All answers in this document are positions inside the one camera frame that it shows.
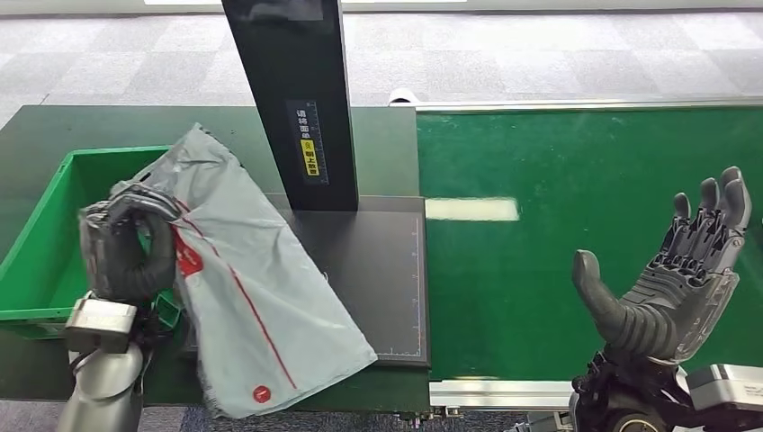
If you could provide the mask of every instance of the white line marking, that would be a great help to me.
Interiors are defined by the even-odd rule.
[[[421,260],[418,254],[421,249],[418,247],[418,218],[413,222],[414,232],[416,233],[416,327],[418,329],[418,352],[421,353]]]
[[[519,221],[514,198],[427,198],[426,218],[441,221]]]

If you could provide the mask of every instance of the sticker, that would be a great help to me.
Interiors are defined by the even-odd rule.
[[[172,228],[175,231],[175,255],[177,257],[177,268],[180,269],[181,275],[183,275],[183,277],[188,277],[190,275],[201,272],[201,270],[204,269],[202,256],[193,250],[193,248],[185,244],[183,239],[180,237],[180,233],[177,232],[176,227]]]
[[[744,392],[747,393],[748,396],[753,396],[756,398],[763,397],[763,387],[755,384],[745,384],[744,385]]]
[[[328,185],[326,154],[320,135],[315,101],[286,101],[294,142],[300,154],[300,171],[307,185]]]
[[[265,403],[270,400],[270,389],[264,385],[258,385],[257,388],[252,391],[252,396],[257,403]]]

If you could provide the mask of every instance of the green plastic crate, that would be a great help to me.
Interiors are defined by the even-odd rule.
[[[64,158],[0,264],[0,329],[25,338],[58,337],[87,287],[77,212],[106,198],[116,182],[132,178],[166,150],[76,150]],[[155,307],[162,324],[171,329],[180,312],[167,288]]]

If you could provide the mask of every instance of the red stripe on bag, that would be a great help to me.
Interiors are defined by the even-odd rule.
[[[190,209],[187,205],[185,205],[184,202],[181,202],[180,200],[177,200],[177,202],[187,211],[189,212]],[[252,302],[252,299],[249,298],[249,294],[244,290],[244,285],[241,283],[241,280],[238,279],[238,274],[236,273],[236,270],[233,269],[233,267],[222,257],[220,256],[220,253],[217,251],[217,248],[214,247],[211,241],[209,241],[206,236],[202,233],[202,231],[197,227],[193,222],[190,220],[187,220],[185,216],[181,216],[180,219],[187,223],[191,228],[193,228],[196,233],[199,235],[199,237],[202,238],[205,242],[207,242],[208,245],[212,248],[212,252],[214,252],[215,256],[219,258],[223,263],[225,263],[226,266],[228,266],[228,270],[230,271],[230,275],[233,276],[233,281],[236,283],[236,286],[238,287],[238,290],[241,292],[241,294],[244,296],[244,299],[247,300],[247,303],[249,305],[249,309],[252,311],[252,314],[255,316],[255,319],[257,320],[257,323],[260,325],[260,329],[263,332],[263,335],[265,336],[265,340],[267,341],[267,344],[270,346],[270,348],[273,350],[273,354],[275,354],[275,359],[278,360],[278,365],[281,366],[281,369],[283,370],[283,373],[286,375],[286,378],[289,380],[289,384],[292,385],[293,389],[297,389],[297,385],[294,383],[294,380],[292,379],[292,376],[289,374],[289,371],[286,370],[286,365],[283,364],[283,360],[281,359],[281,355],[278,354],[278,349],[276,349],[275,344],[273,343],[273,340],[270,339],[270,334],[267,332],[267,328],[265,328],[265,323],[260,318],[260,314],[257,312],[257,308],[255,307],[255,304]]]

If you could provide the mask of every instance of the yellow warning label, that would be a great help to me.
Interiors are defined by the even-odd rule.
[[[305,159],[305,169],[308,170],[308,176],[319,176],[315,143],[313,143],[312,139],[300,139],[300,144],[302,145],[302,157]]]

